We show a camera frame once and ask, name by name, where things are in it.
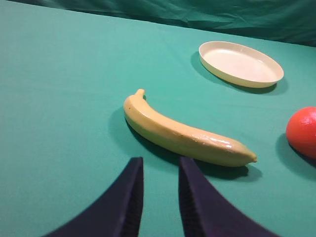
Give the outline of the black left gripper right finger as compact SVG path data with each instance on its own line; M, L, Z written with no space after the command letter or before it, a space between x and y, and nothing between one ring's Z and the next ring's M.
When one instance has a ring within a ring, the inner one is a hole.
M276 237L229 203L193 159L179 160L179 208L186 237Z

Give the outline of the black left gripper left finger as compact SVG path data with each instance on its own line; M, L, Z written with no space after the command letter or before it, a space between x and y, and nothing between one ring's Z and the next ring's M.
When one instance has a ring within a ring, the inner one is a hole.
M131 158L110 187L48 237L137 237L143 211L143 158Z

